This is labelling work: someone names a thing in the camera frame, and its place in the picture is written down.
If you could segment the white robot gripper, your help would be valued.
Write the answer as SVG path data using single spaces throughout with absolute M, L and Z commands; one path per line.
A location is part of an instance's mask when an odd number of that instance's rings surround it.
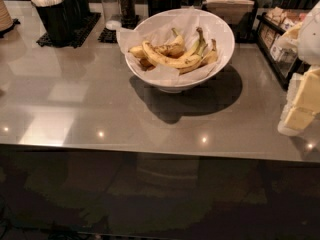
M 298 57 L 309 65 L 320 64 L 320 1 L 306 15 L 298 35 Z M 303 132 L 320 113 L 320 68 L 294 73 L 278 131 L 287 136 Z

